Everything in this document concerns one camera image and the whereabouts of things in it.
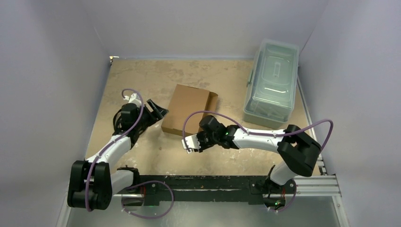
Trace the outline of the brown cardboard box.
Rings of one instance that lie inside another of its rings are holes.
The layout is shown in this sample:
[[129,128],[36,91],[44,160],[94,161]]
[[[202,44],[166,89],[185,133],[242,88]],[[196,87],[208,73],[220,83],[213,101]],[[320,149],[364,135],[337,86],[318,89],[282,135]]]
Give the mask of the brown cardboard box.
[[186,118],[196,111],[215,111],[218,94],[209,90],[176,85],[161,128],[165,133],[182,135]]

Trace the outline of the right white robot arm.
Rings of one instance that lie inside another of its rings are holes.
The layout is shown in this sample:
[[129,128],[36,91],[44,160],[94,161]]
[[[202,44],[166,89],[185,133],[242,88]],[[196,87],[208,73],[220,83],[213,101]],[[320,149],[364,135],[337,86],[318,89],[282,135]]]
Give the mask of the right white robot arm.
[[238,124],[225,126],[214,116],[204,117],[199,126],[201,131],[182,140],[184,149],[203,152],[215,145],[224,149],[260,149],[277,153],[282,161],[274,166],[265,180],[270,192],[278,192],[296,176],[310,177],[321,152],[321,145],[296,125],[284,130],[263,131],[240,127]]

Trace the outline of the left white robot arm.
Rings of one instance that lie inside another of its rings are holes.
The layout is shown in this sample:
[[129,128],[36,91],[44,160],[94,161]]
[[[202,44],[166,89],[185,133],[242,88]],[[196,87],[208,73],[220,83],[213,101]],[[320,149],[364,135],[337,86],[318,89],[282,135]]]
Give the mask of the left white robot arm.
[[88,211],[105,210],[112,196],[125,189],[128,193],[140,190],[139,171],[134,167],[120,167],[111,174],[111,167],[130,151],[139,136],[150,126],[162,120],[168,110],[151,99],[146,104],[135,98],[124,104],[113,117],[109,142],[95,155],[77,160],[71,166],[67,204]]

